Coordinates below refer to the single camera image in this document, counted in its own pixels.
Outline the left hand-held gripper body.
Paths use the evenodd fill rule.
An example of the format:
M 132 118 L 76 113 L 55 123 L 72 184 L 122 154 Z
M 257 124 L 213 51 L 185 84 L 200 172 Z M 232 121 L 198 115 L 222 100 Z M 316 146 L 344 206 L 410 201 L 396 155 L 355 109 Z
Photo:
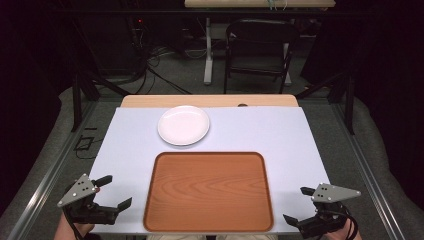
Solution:
M 93 180 L 83 174 L 65 191 L 57 203 L 72 223 L 113 225 L 118 216 L 116 207 L 104 207 L 94 202 L 97 190 Z

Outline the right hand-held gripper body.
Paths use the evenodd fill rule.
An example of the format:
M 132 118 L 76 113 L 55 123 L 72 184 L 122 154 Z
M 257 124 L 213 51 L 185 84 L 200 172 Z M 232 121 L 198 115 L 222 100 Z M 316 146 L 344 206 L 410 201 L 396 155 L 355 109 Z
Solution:
M 358 234 L 358 225 L 351 216 L 343 200 L 361 196 L 359 190 L 353 190 L 326 183 L 320 183 L 315 193 L 310 196 L 315 206 L 315 215 L 298 223 L 297 229 L 304 239 L 318 237 L 321 238 L 328 232 L 342 229 L 347 219 L 354 225 L 353 236 L 347 239 L 354 239 Z

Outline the person's left hand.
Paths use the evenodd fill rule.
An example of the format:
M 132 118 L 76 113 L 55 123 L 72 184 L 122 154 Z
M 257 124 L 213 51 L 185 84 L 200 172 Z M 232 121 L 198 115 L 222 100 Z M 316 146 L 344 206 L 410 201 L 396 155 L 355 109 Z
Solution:
M 85 237 L 94 229 L 94 224 L 74 223 L 70 225 L 64 214 L 61 215 L 53 240 L 77 240 L 74 230 Z

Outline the person's right hand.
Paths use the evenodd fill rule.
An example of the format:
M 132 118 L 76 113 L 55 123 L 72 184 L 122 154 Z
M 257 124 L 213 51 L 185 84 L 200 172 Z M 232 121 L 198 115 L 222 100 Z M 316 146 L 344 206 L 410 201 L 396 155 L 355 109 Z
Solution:
M 353 236 L 354 225 L 350 219 L 347 219 L 342 229 L 334 232 L 328 232 L 324 235 L 326 240 L 346 240 Z

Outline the white table mat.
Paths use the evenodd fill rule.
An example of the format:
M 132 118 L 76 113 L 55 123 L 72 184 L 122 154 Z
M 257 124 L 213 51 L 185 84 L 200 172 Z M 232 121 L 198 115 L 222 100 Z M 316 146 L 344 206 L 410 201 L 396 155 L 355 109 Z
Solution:
M 113 233 L 182 234 L 150 232 L 143 225 L 145 206 L 156 157 L 164 152 L 257 152 L 265 161 L 274 225 L 267 232 L 291 233 L 283 215 L 304 219 L 314 206 L 300 188 L 327 181 L 309 124 L 299 107 L 217 107 L 206 113 L 210 128 L 205 137 L 188 146 L 165 142 L 157 125 L 162 108 L 119 108 L 115 111 L 90 175 L 112 175 L 113 181 L 97 196 L 114 205 L 132 198 L 120 214 Z

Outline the black metal stand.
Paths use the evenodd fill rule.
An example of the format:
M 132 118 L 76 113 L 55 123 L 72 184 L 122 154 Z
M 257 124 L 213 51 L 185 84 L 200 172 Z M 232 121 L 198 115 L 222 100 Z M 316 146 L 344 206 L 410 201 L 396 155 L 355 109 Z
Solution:
M 324 86 L 331 85 L 330 93 L 327 96 L 329 103 L 339 103 L 345 97 L 344 125 L 348 132 L 353 135 L 353 107 L 355 80 L 347 72 L 339 72 L 328 79 L 313 85 L 312 87 L 295 95 L 297 99 L 304 99 Z
M 98 101 L 100 99 L 100 93 L 95 87 L 95 84 L 105 86 L 113 92 L 125 97 L 129 95 L 129 92 L 118 87 L 112 82 L 102 78 L 91 71 L 78 72 L 72 81 L 72 97 L 73 97 L 73 127 L 72 132 L 75 132 L 82 123 L 82 98 L 81 94 L 84 94 L 89 101 Z

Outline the brown wooden tray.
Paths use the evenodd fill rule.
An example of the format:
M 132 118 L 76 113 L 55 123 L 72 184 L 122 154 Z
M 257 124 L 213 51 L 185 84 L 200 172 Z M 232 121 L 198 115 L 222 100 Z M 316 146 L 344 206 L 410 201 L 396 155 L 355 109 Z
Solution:
M 267 232 L 274 225 L 257 152 L 164 152 L 155 159 L 143 225 L 150 232 Z

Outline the white round plate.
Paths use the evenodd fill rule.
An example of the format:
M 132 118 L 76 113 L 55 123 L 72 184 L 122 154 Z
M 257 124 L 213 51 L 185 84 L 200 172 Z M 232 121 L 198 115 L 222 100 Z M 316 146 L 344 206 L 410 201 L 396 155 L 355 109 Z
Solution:
M 177 106 L 160 117 L 157 131 L 165 142 L 187 146 L 205 137 L 209 127 L 210 119 L 204 110 L 195 106 Z

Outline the white desk leg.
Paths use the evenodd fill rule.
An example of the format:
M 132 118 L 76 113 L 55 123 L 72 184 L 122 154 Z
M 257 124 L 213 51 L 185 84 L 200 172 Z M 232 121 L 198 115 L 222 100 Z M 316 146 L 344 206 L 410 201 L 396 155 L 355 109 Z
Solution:
M 205 59 L 205 70 L 204 70 L 203 82 L 205 85 L 210 85 L 212 83 L 213 55 L 212 55 L 212 40 L 211 40 L 211 23 L 209 18 L 207 18 L 205 22 L 205 36 L 206 36 L 206 59 Z

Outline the black folding chair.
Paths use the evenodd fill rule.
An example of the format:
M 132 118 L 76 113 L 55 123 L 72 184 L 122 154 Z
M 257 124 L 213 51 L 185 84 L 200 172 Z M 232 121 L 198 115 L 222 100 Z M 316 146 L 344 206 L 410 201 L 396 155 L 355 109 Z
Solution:
M 292 47 L 300 37 L 296 27 L 285 21 L 239 19 L 226 29 L 223 92 L 227 92 L 232 73 L 261 75 L 281 79 L 284 90 L 291 64 Z

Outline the aluminium rail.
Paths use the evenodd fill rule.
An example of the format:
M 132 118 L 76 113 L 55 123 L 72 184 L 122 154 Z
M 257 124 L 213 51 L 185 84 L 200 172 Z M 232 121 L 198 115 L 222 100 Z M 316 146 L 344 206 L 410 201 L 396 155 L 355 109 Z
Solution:
M 357 171 L 388 239 L 406 240 L 400 216 L 405 205 L 404 193 L 389 171 L 383 139 L 368 109 L 361 102 L 354 105 L 353 133 L 344 122 L 344 105 L 332 104 L 331 109 L 353 151 Z
M 69 108 L 61 110 L 33 169 L 6 214 L 0 217 L 0 240 L 53 240 L 62 210 L 57 201 L 65 188 L 88 173 L 102 142 L 102 125 L 96 122 L 98 104 L 83 105 L 83 121 L 72 132 Z M 94 138 L 89 150 L 75 151 L 79 137 Z

